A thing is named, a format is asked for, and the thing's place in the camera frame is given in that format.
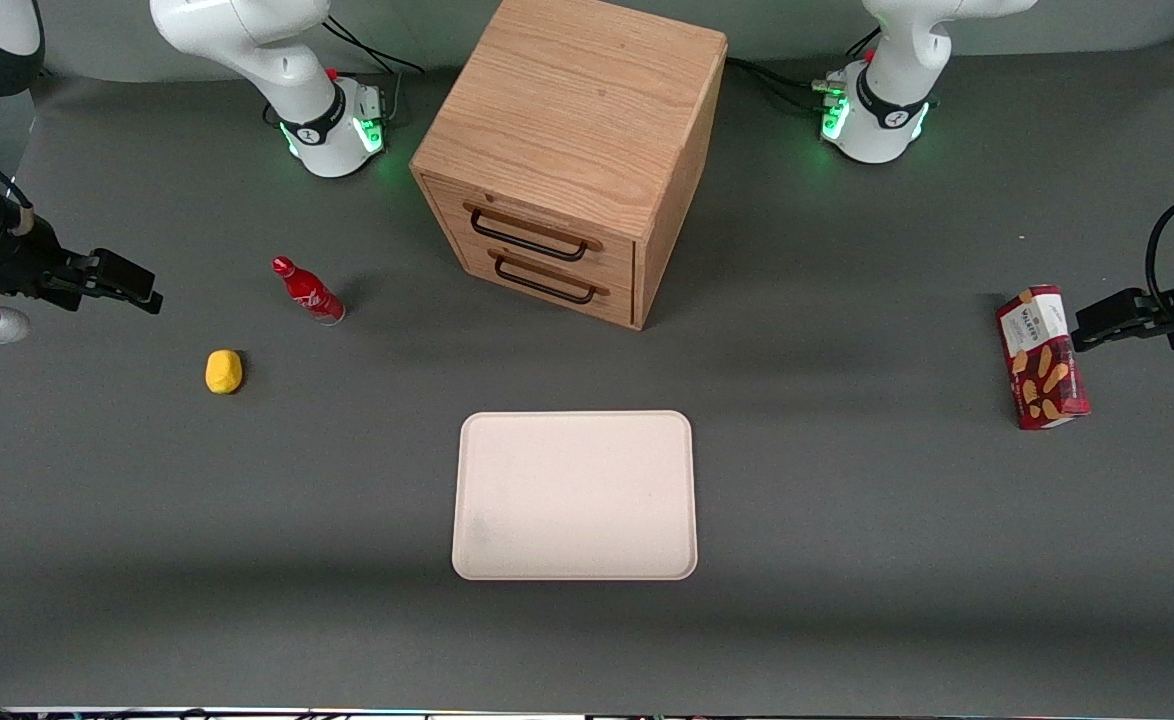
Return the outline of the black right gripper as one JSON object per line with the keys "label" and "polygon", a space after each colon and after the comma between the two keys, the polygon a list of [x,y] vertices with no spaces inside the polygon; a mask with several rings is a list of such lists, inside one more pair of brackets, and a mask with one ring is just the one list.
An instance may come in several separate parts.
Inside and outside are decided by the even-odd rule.
{"label": "black right gripper", "polygon": [[29,233],[16,233],[23,218],[19,206],[0,206],[0,295],[21,295],[61,309],[77,309],[81,300],[116,300],[144,312],[158,312],[162,292],[153,291],[156,275],[110,250],[95,250],[92,260],[63,249],[43,218]]}

